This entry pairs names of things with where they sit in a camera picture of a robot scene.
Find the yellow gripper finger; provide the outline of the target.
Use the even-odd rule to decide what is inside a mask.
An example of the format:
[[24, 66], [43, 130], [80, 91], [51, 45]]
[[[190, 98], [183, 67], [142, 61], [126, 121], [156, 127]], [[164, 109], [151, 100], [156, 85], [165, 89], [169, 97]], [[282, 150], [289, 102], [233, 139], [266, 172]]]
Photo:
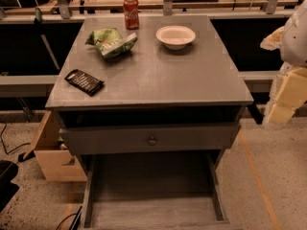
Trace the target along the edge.
[[283, 65], [272, 82], [264, 124], [285, 125], [307, 102], [307, 68]]
[[280, 50], [282, 46], [282, 36], [284, 33], [284, 26], [276, 29], [267, 37], [265, 37], [260, 43], [260, 47], [265, 50], [273, 51]]

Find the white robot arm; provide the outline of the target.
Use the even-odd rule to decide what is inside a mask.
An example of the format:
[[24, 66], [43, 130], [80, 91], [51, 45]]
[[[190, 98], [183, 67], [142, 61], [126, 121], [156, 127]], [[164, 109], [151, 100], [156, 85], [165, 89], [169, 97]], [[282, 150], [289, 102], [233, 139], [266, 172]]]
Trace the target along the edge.
[[283, 61], [272, 82], [263, 124], [284, 125], [307, 102], [307, 1], [284, 26], [265, 37], [260, 47], [279, 49]]

